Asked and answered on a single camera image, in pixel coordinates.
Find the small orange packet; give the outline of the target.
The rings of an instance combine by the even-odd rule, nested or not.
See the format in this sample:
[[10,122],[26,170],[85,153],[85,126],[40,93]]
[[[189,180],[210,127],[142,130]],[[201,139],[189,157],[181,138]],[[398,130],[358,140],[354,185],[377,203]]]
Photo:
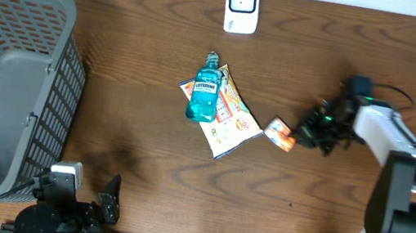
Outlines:
[[274,145],[285,152],[291,151],[296,144],[296,139],[291,135],[291,129],[279,117],[270,121],[264,130],[264,134]]

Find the cream snack bag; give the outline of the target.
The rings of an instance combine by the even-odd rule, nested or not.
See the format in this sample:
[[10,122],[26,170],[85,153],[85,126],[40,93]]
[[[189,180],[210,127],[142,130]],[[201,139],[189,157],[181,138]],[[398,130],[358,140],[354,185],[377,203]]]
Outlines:
[[[215,159],[229,154],[246,141],[259,137],[263,132],[241,98],[227,65],[218,69],[222,72],[222,79],[216,117],[211,123],[196,121],[202,128]],[[180,83],[180,88],[189,101],[194,82],[195,78],[192,78]]]

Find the blue mouthwash bottle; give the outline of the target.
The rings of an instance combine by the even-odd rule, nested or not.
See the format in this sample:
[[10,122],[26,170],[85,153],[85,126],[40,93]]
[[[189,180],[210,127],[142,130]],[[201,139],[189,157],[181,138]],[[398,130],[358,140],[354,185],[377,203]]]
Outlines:
[[219,62],[219,55],[214,51],[209,52],[205,66],[197,71],[185,114],[191,121],[211,123],[216,117],[222,80]]

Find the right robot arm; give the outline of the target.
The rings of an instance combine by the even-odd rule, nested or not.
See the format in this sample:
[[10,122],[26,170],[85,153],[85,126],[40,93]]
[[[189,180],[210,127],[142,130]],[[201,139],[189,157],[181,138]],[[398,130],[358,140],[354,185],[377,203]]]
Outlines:
[[340,97],[312,109],[293,135],[301,146],[327,156],[342,141],[367,145],[381,172],[360,233],[416,233],[416,137],[390,103]]

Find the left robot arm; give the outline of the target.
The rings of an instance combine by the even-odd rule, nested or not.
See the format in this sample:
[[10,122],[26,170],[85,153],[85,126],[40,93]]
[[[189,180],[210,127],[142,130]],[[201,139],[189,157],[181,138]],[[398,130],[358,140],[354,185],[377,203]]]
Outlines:
[[116,175],[99,193],[99,202],[76,198],[83,184],[83,165],[59,162],[34,177],[37,203],[19,213],[12,233],[103,233],[119,220],[122,178]]

